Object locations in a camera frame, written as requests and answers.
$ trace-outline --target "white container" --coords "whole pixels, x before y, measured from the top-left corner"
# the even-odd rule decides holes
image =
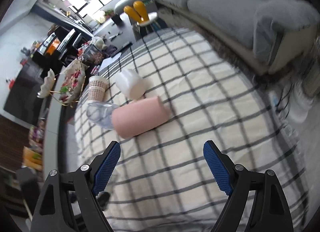
[[[295,123],[303,123],[313,105],[313,99],[308,98],[302,90],[301,82],[295,83],[289,98],[288,119]]]
[[[146,91],[142,77],[134,70],[127,68],[116,75],[116,86],[130,99],[139,99]]]

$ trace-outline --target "stuffed toy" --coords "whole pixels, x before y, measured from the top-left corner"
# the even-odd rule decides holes
[[[108,46],[105,45],[103,39],[101,37],[95,36],[91,40],[88,41],[88,44],[93,43],[98,49],[104,50]]]

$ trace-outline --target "paper cup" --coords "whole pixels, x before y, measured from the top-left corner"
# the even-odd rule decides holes
[[[108,87],[108,84],[109,84],[109,81],[104,77],[93,76],[89,78],[89,89],[95,88],[105,92],[105,90]]]
[[[108,84],[109,81],[104,77],[93,76],[89,78],[87,102],[102,102]]]
[[[104,97],[104,91],[98,88],[91,88],[88,92],[88,99],[87,102],[102,102]]]

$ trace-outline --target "plaid bedsheet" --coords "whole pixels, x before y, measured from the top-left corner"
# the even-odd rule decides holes
[[[137,42],[102,73],[110,81],[108,102],[130,102],[115,85],[115,74],[124,67],[145,79],[145,97],[160,96],[172,117],[124,140],[88,121],[84,91],[75,115],[79,166],[90,163],[112,140],[121,144],[104,212],[115,231],[209,231],[227,196],[204,160],[207,140],[249,170],[273,169],[295,231],[302,230],[308,187],[297,139],[273,114],[263,93],[220,59],[200,34],[166,29]],[[244,231],[252,202],[250,193],[238,231]]]

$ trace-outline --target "sofa armrest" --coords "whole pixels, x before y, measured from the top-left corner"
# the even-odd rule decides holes
[[[292,32],[315,26],[320,14],[308,2],[301,0],[267,0],[256,10],[254,16],[253,53],[270,65],[279,47],[276,43]]]

